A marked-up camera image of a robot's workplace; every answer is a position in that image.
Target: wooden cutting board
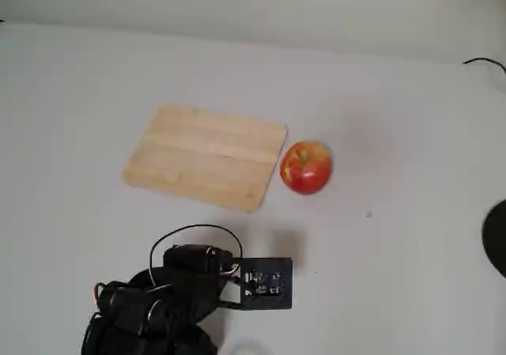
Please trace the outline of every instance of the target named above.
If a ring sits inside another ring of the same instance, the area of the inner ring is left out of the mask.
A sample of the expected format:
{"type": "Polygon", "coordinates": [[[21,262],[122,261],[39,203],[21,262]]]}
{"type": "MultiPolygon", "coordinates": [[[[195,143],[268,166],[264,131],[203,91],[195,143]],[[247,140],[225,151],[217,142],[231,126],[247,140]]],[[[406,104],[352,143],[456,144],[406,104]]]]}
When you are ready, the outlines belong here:
{"type": "Polygon", "coordinates": [[[123,170],[123,179],[135,187],[255,211],[285,136],[279,123],[164,106],[123,170]]]}

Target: red apple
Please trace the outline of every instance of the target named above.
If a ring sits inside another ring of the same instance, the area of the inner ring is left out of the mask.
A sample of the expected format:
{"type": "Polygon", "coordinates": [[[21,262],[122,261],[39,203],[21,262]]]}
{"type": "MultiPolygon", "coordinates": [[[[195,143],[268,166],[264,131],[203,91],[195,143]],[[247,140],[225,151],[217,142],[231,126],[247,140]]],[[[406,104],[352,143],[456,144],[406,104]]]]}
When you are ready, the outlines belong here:
{"type": "Polygon", "coordinates": [[[332,155],[320,142],[298,142],[286,151],[279,172],[287,187],[297,193],[312,194],[330,178],[332,155]]]}

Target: black cable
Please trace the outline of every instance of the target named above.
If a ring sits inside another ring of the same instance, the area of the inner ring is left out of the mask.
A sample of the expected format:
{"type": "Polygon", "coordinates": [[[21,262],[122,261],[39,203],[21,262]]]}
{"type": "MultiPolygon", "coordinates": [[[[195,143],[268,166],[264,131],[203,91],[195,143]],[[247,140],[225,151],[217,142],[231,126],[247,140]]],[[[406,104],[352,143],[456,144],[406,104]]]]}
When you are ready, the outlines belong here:
{"type": "MultiPolygon", "coordinates": [[[[149,271],[149,277],[151,278],[151,282],[153,283],[153,286],[155,286],[155,287],[157,286],[157,283],[155,282],[155,279],[153,278],[153,253],[154,253],[155,249],[157,248],[158,244],[160,244],[162,241],[166,240],[170,236],[172,236],[174,234],[177,234],[178,232],[181,232],[181,231],[187,230],[189,228],[193,228],[193,227],[219,228],[220,230],[223,230],[223,231],[229,233],[236,240],[237,244],[239,244],[239,251],[240,251],[240,253],[239,253],[239,259],[241,260],[243,258],[243,245],[241,244],[241,242],[240,242],[239,238],[236,236],[236,234],[234,234],[229,229],[227,229],[225,227],[218,226],[218,225],[207,225],[207,224],[203,224],[203,225],[197,224],[197,225],[184,226],[184,227],[178,228],[177,230],[174,230],[174,231],[170,232],[169,234],[163,235],[151,247],[151,251],[149,252],[149,268],[148,268],[148,271],[149,271]]],[[[239,269],[239,266],[240,266],[240,262],[237,263],[236,268],[232,269],[232,271],[229,272],[229,273],[227,273],[227,274],[234,274],[239,269]]]]}
{"type": "Polygon", "coordinates": [[[467,60],[467,61],[464,61],[463,64],[467,65],[467,64],[471,64],[472,62],[475,62],[475,61],[491,62],[492,64],[499,66],[503,70],[504,75],[506,75],[506,66],[504,66],[503,64],[501,64],[497,60],[488,59],[486,57],[477,57],[475,59],[467,60]]]}

